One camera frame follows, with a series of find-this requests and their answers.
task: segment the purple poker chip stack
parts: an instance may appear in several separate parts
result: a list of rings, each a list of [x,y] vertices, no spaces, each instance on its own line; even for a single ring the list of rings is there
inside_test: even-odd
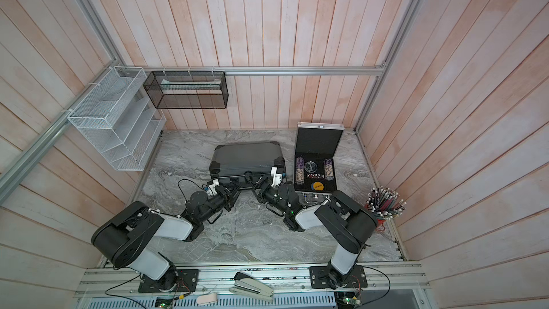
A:
[[[295,159],[295,183],[303,185],[305,183],[305,159],[298,157]]]
[[[330,159],[324,159],[324,178],[327,181],[334,180],[334,167]]]

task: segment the black cable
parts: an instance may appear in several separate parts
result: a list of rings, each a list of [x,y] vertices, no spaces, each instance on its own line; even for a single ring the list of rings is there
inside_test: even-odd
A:
[[[377,269],[375,269],[375,268],[373,268],[373,267],[368,267],[368,266],[362,266],[362,267],[366,267],[366,268],[369,268],[370,270],[378,271],[378,272],[380,272],[382,275],[384,275],[385,278],[387,278],[387,280],[388,280],[388,282],[389,282],[389,288],[387,289],[387,292],[384,293],[383,296],[381,296],[380,298],[376,298],[376,299],[374,299],[374,300],[371,300],[371,301],[368,301],[368,302],[366,302],[366,303],[363,303],[362,305],[360,305],[360,307],[356,307],[355,309],[361,309],[362,307],[364,307],[364,306],[367,305],[367,304],[370,304],[370,303],[372,303],[372,302],[375,302],[375,301],[377,301],[377,300],[380,300],[380,299],[382,299],[383,297],[387,296],[387,294],[389,293],[389,291],[391,291],[391,280],[389,279],[389,277],[388,277],[385,273],[383,273],[383,272],[381,272],[380,270],[377,270]]]
[[[279,214],[278,212],[276,212],[274,209],[271,209],[269,208],[267,205],[269,205],[271,203],[265,203],[265,209],[269,210],[270,212],[274,213],[276,216],[279,216],[279,217],[284,217],[284,214]]]
[[[134,223],[128,223],[129,221],[133,221],[133,220],[137,220],[139,219],[139,217],[136,217],[136,216],[132,216],[132,217],[129,217],[127,219],[125,219],[124,221],[122,221],[122,223],[120,223],[120,225],[123,225],[124,223],[127,223],[127,225],[129,225],[131,227],[131,225]]]
[[[252,189],[255,189],[255,185],[252,183],[254,180],[252,177],[247,177],[246,175],[250,173],[251,175],[253,175],[254,173],[252,171],[246,171],[244,172],[244,182],[248,183],[251,185]]]
[[[177,282],[177,287],[175,288],[175,291],[174,291],[174,297],[172,297],[172,300],[170,301],[170,305],[174,305],[174,301],[175,301],[175,295],[177,293],[177,291],[179,290],[179,282]]]
[[[197,183],[193,182],[192,180],[190,179],[181,179],[180,181],[177,182],[177,187],[179,188],[179,191],[181,191],[181,194],[183,195],[183,198],[185,198],[185,202],[188,202],[189,200],[187,199],[187,196],[185,196],[185,194],[183,193],[183,190],[181,189],[181,186],[179,185],[180,182],[182,181],[187,181],[187,182],[191,182],[193,183],[194,185],[196,185],[196,187],[198,187],[199,189],[201,190],[204,190],[203,188],[201,188]]]
[[[213,222],[210,222],[209,219],[207,219],[206,221],[207,221],[208,223],[210,223],[210,224],[214,224],[215,221],[217,221],[217,219],[221,217],[221,214],[222,214],[222,213],[223,213],[223,208],[221,208],[221,212],[219,213],[219,215],[215,218],[215,220],[214,220]]]
[[[132,299],[132,298],[125,297],[125,296],[120,296],[120,295],[111,295],[111,294],[107,294],[107,293],[106,293],[107,291],[113,290],[114,288],[118,288],[119,286],[122,286],[122,285],[124,285],[124,284],[126,284],[126,283],[129,283],[129,282],[131,282],[132,280],[135,280],[135,279],[139,278],[140,276],[141,276],[141,275],[139,275],[139,276],[137,276],[137,277],[134,277],[134,278],[132,278],[132,279],[130,279],[130,280],[127,280],[127,281],[123,282],[122,284],[118,284],[118,285],[116,285],[116,286],[113,286],[113,287],[110,288],[110,289],[106,289],[106,290],[105,290],[105,294],[106,294],[107,296],[120,297],[120,298],[124,298],[124,299],[130,300],[130,301],[133,301],[133,302],[139,304],[139,305],[140,305],[141,307],[143,307],[144,309],[148,309],[146,306],[142,305],[141,303],[139,303],[138,301],[136,301],[136,300],[134,300],[134,299]]]

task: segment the aluminum frame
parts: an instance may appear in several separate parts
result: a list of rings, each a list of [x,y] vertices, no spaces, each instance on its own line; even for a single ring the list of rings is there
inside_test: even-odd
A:
[[[413,294],[419,309],[439,309],[431,289],[414,289]]]
[[[391,289],[430,289],[429,282],[419,262],[361,262],[361,266],[373,267],[385,273],[391,281]],[[199,279],[196,287],[196,294],[216,291],[220,294],[229,294],[229,288],[234,286],[233,277],[236,272],[246,272],[250,276],[262,279],[272,287],[275,292],[320,292],[322,290],[312,289],[309,276],[309,267],[322,266],[326,264],[292,264],[292,263],[211,263],[175,264],[178,269],[197,268]],[[105,290],[113,285],[123,283],[134,278],[137,273],[130,268],[114,270],[109,264],[108,268],[88,269],[84,273],[78,288],[76,298],[104,297]],[[364,291],[388,289],[387,278],[380,272],[364,269],[364,275],[368,287]],[[137,289],[140,285],[139,279],[121,285],[109,293],[122,296],[152,296],[166,295],[158,292],[154,294],[140,294]],[[352,291],[352,288],[341,288],[337,291]]]
[[[110,54],[113,60],[118,60],[125,66],[124,60],[122,59],[120,52],[116,48],[116,45],[113,42],[113,39],[110,37],[107,32],[101,18],[93,8],[92,3],[89,0],[76,0],[79,4],[80,9],[83,11],[84,15],[88,18],[92,28],[95,30],[97,36],[103,42],[107,52]]]
[[[117,60],[113,60],[108,67],[117,63]],[[49,151],[49,149],[55,144],[55,142],[65,133],[70,127],[69,114],[72,110],[84,99],[84,97],[93,88],[93,83],[97,79],[101,79],[110,68],[106,68],[101,72],[92,83],[88,84],[86,88],[75,98],[71,104],[69,104],[65,110],[61,111],[57,118],[44,130],[34,142],[25,149],[21,155],[9,166],[0,176],[0,205],[11,195],[11,193],[19,186],[23,179],[31,172],[32,168],[42,159],[42,157]]]
[[[381,89],[381,85],[383,85],[383,82],[385,81],[385,78],[387,77],[387,74],[389,73],[389,70],[391,69],[391,66],[393,65],[393,60],[395,59],[398,51],[402,47],[402,42],[406,39],[406,37],[409,34],[410,27],[415,22],[415,18],[417,17],[417,13],[419,11],[419,8],[421,7],[421,4],[424,0],[411,0],[410,4],[408,5],[408,8],[406,9],[406,14],[404,15],[404,19],[402,20],[399,29],[397,31],[395,40],[393,41],[393,44],[391,44],[391,48],[389,49],[389,53],[385,61],[383,62],[383,73],[376,79],[374,86],[372,87],[372,90],[370,91],[370,94],[368,95],[368,99],[366,100],[366,104],[362,108],[362,112],[359,116],[358,123],[355,127],[355,130],[360,132],[364,126],[364,122],[366,120],[366,117],[368,116],[368,113],[370,112],[374,100],[377,97],[379,90]]]
[[[372,175],[372,179],[374,180],[375,187],[379,188],[379,187],[381,187],[381,185],[379,183],[377,175],[375,175],[374,167],[372,165],[372,162],[370,161],[368,153],[366,152],[366,147],[364,147],[364,145],[362,144],[362,141],[360,140],[360,135],[356,131],[355,131],[355,136],[356,136],[356,139],[359,142],[360,150],[362,151],[362,155],[364,156],[364,159],[366,160],[366,165],[368,166],[368,169],[370,170],[370,174]],[[409,254],[408,254],[408,251],[406,250],[406,247],[404,246],[404,242],[402,241],[402,238],[400,237],[398,229],[396,229],[396,225],[395,225],[394,220],[388,219],[387,221],[385,221],[385,224],[388,225],[389,231],[391,232],[391,234],[396,239],[395,242],[399,246],[399,252],[402,255],[402,259],[404,261],[407,261],[408,257],[409,257]]]
[[[380,76],[384,66],[372,67],[146,67],[151,71],[225,72],[226,76]]]

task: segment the white wire mesh rack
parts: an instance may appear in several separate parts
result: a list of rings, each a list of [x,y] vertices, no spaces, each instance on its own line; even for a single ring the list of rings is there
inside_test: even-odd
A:
[[[114,67],[80,102],[69,121],[114,169],[142,171],[165,116],[148,108],[149,98],[134,96],[145,81],[139,67]]]

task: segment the marble tabletop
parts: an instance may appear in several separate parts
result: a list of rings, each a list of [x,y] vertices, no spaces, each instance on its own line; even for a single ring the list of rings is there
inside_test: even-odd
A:
[[[141,194],[136,200],[172,215],[185,209],[177,187],[182,178],[205,183],[214,148],[220,144],[278,141],[286,159],[288,179],[293,177],[295,129],[275,130],[178,130],[163,133],[161,145]],[[338,189],[365,203],[374,186],[356,135],[345,130],[334,156]],[[199,190],[191,182],[181,188],[189,197]],[[359,261],[399,261],[397,244],[387,229],[367,241]],[[327,262],[337,242],[324,227],[305,232],[289,231],[282,219],[257,203],[251,191],[243,191],[230,212],[223,212],[193,242],[155,237],[149,243],[175,263],[182,262]]]

